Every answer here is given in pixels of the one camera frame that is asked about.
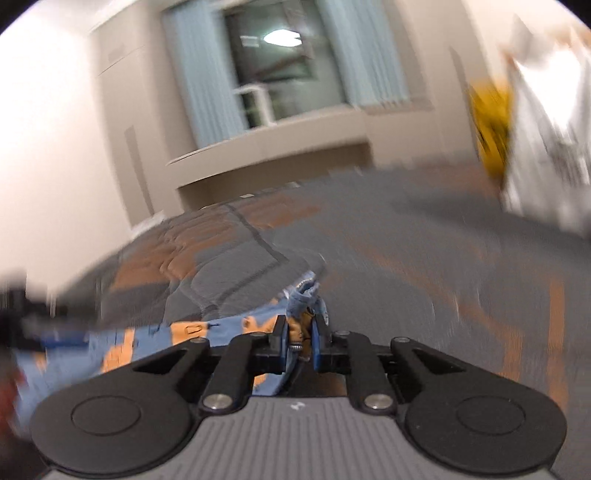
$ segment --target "white wall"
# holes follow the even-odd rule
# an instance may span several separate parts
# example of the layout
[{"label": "white wall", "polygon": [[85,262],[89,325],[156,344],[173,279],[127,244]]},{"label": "white wall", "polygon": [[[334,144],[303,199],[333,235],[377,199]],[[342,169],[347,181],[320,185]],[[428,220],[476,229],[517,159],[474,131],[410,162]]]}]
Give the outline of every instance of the white wall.
[{"label": "white wall", "polygon": [[129,239],[90,43],[54,7],[41,1],[0,35],[0,274],[25,268],[50,290]]},{"label": "white wall", "polygon": [[557,0],[464,0],[485,52],[491,76],[505,77],[506,67],[499,47],[507,46],[515,16],[534,33],[567,25],[582,25]]}]

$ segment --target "metal screw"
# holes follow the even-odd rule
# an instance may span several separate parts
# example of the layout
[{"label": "metal screw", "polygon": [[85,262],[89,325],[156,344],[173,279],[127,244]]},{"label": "metal screw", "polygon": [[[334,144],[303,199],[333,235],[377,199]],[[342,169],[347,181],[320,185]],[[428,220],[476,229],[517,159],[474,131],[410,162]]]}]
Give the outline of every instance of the metal screw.
[{"label": "metal screw", "polygon": [[363,403],[372,410],[386,410],[394,404],[394,400],[389,395],[375,393],[366,397]]},{"label": "metal screw", "polygon": [[232,406],[232,397],[223,393],[214,393],[203,399],[203,405],[211,410],[225,410]]}]

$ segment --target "yellow object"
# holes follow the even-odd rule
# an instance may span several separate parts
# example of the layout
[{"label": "yellow object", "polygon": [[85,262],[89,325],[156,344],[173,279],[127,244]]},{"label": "yellow object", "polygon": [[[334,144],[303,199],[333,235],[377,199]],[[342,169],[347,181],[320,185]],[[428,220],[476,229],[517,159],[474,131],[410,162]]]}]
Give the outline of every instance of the yellow object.
[{"label": "yellow object", "polygon": [[489,176],[505,176],[511,126],[511,90],[483,82],[470,89],[472,115],[478,133],[478,154]]}]

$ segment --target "light blue curtain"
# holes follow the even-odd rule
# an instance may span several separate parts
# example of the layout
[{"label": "light blue curtain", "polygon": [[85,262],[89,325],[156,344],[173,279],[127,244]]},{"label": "light blue curtain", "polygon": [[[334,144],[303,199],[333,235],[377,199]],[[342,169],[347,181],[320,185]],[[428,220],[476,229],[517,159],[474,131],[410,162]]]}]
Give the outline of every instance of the light blue curtain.
[{"label": "light blue curtain", "polygon": [[173,43],[185,104],[199,148],[227,140],[248,129],[221,13],[209,0],[191,0],[165,17]]},{"label": "light blue curtain", "polygon": [[408,100],[408,87],[382,0],[317,0],[349,102]]}]

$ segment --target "orange cloth patch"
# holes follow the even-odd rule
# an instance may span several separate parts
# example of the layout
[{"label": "orange cloth patch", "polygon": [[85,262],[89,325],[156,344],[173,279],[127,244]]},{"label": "orange cloth patch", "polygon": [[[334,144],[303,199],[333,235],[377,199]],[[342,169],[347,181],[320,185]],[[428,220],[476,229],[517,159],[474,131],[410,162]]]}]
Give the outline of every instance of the orange cloth patch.
[{"label": "orange cloth patch", "polygon": [[267,374],[257,375],[255,381],[252,383],[253,388],[258,387],[267,379]]},{"label": "orange cloth patch", "polygon": [[131,363],[131,357],[134,354],[134,336],[135,329],[128,328],[125,331],[123,342],[109,349],[103,360],[102,373],[105,374]]},{"label": "orange cloth patch", "polygon": [[35,359],[35,366],[40,372],[47,370],[47,354],[45,352],[35,352],[33,358]]},{"label": "orange cloth patch", "polygon": [[191,338],[206,337],[206,322],[175,322],[170,326],[173,333],[173,345],[186,342]]},{"label": "orange cloth patch", "polygon": [[252,333],[252,332],[265,332],[271,333],[273,328],[275,328],[275,322],[277,321],[277,315],[271,317],[266,322],[264,322],[261,326],[259,326],[256,322],[256,318],[252,316],[245,317],[242,321],[242,333]]}]

